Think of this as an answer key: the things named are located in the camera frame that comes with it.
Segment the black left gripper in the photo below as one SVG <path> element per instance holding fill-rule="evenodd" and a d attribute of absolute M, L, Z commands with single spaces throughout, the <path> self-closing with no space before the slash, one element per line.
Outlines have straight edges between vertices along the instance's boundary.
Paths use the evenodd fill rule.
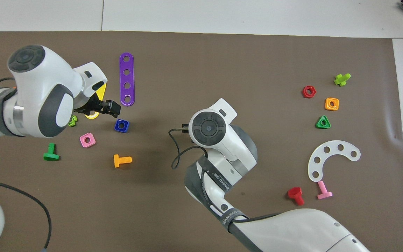
<path fill-rule="evenodd" d="M 121 106 L 113 102 L 112 99 L 102 101 L 97 94 L 93 94 L 83 106 L 75 108 L 74 112 L 85 115 L 90 115 L 91 112 L 98 112 L 117 118 L 121 112 Z"/>

